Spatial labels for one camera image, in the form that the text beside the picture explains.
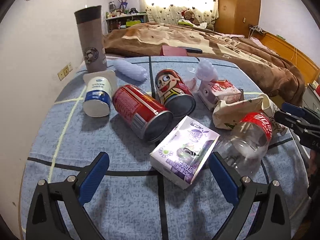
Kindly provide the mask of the paper bag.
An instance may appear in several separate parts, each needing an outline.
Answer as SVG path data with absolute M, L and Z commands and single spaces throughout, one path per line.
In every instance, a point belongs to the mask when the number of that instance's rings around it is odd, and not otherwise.
M 260 94 L 257 98 L 234 103 L 219 100 L 213 110 L 212 119 L 216 128 L 231 130 L 246 114 L 262 111 L 271 120 L 273 133 L 285 135 L 288 128 L 274 119 L 278 110 L 278 106 L 266 94 Z

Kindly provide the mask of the white blue yogurt bottle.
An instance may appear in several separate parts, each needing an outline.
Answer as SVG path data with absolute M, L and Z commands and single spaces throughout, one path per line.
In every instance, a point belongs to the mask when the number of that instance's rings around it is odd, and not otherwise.
M 89 80 L 83 102 L 84 112 L 93 118 L 108 116 L 111 111 L 112 87 L 107 78 L 97 76 Z

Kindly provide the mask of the pink red milk carton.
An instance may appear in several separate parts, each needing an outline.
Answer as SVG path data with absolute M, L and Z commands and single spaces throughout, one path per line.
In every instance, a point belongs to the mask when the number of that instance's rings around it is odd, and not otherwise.
M 210 111 L 215 108 L 219 100 L 224 100 L 226 103 L 234 103 L 239 101 L 242 94 L 241 90 L 228 80 L 201 81 L 197 92 Z

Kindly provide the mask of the purple milk carton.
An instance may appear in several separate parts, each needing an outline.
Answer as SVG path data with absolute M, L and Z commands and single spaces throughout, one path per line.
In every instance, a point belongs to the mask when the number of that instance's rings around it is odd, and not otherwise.
M 151 166 L 185 190 L 203 168 L 219 134 L 189 116 L 150 153 Z

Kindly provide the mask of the red drink can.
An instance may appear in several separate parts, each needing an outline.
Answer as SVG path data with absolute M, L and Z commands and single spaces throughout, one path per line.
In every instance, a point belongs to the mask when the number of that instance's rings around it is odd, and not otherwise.
M 157 141 L 173 120 L 171 111 L 131 84 L 119 87 L 112 102 L 136 136 L 146 142 Z

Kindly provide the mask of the wooden wardrobe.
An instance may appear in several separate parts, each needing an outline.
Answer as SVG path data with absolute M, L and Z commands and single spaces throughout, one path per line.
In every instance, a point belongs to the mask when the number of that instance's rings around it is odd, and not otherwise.
M 250 27 L 259 23 L 261 0 L 219 0 L 219 18 L 214 31 L 249 36 Z

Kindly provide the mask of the clear plastic jelly cup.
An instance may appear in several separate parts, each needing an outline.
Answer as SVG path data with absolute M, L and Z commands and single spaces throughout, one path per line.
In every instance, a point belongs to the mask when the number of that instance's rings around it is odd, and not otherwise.
M 188 67 L 187 72 L 184 76 L 184 83 L 193 93 L 198 90 L 198 80 L 199 78 L 197 77 L 197 67 Z

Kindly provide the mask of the white foam net sleeve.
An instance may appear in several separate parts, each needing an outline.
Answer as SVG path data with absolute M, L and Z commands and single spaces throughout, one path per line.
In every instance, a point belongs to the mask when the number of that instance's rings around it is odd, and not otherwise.
M 200 59 L 195 75 L 201 81 L 210 82 L 218 80 L 215 67 L 206 59 Z

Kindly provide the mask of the wall power socket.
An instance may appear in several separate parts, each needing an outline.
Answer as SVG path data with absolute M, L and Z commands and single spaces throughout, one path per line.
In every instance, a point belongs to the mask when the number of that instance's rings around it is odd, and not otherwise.
M 57 74 L 60 81 L 62 81 L 73 70 L 72 64 L 68 63 Z

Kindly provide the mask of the clear plastic cola bottle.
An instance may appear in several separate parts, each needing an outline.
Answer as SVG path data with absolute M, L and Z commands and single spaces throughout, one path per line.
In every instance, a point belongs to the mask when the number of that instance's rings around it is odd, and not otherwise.
M 253 178 L 272 139 L 272 122 L 262 111 L 248 113 L 228 135 L 219 137 L 214 151 L 240 174 Z

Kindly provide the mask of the white cluttered shelf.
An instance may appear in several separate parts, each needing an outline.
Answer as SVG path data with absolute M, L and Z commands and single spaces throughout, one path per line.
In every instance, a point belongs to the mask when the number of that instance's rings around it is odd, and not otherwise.
M 127 9 L 126 2 L 121 2 L 119 8 L 116 7 L 114 1 L 109 2 L 108 6 L 104 22 L 107 33 L 148 22 L 146 12 L 139 12 L 135 7 Z

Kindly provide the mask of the cartoon face can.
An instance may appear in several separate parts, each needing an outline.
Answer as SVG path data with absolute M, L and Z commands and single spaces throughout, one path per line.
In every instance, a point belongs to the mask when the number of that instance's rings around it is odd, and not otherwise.
M 155 77 L 155 85 L 161 104 L 171 111 L 174 118 L 183 118 L 194 111 L 196 100 L 178 72 L 161 70 Z

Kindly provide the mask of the grey travel tumbler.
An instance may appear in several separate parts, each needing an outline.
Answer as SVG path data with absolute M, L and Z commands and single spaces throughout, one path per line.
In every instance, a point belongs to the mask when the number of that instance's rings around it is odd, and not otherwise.
M 87 71 L 105 71 L 107 65 L 103 47 L 101 6 L 87 7 L 76 11 L 74 15 Z

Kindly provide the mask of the teddy bear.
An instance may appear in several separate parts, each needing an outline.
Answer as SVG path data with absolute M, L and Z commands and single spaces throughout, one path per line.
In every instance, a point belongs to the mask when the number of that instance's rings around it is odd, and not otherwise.
M 192 24 L 199 26 L 199 20 L 195 17 L 195 14 L 193 11 L 191 11 L 190 9 L 184 10 L 181 12 L 181 15 L 183 16 L 183 18 L 185 20 L 190 21 Z

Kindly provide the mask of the blue checked bed sheet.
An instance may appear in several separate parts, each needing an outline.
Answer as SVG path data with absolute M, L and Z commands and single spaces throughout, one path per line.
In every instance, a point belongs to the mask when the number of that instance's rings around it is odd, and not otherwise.
M 126 61 L 145 68 L 149 77 L 138 83 L 116 74 L 118 86 L 131 83 L 155 96 L 154 80 L 160 70 L 174 69 L 188 80 L 200 59 L 128 58 Z M 244 90 L 245 99 L 261 93 L 237 65 L 207 60 L 216 68 L 219 79 L 227 79 Z M 113 105 L 111 114 L 105 118 L 90 118 L 83 112 L 85 73 L 86 66 L 82 63 L 49 110 L 31 147 L 21 188 L 22 239 L 38 181 L 60 182 L 77 175 L 101 151 L 110 156 L 108 173 L 84 207 L 105 239 L 212 239 L 233 206 L 225 201 L 210 170 L 204 167 L 186 190 L 155 172 L 149 153 L 156 145 L 140 140 Z M 273 137 L 263 164 L 269 180 L 278 180 L 283 188 L 294 235 L 310 199 L 305 165 L 290 132 Z

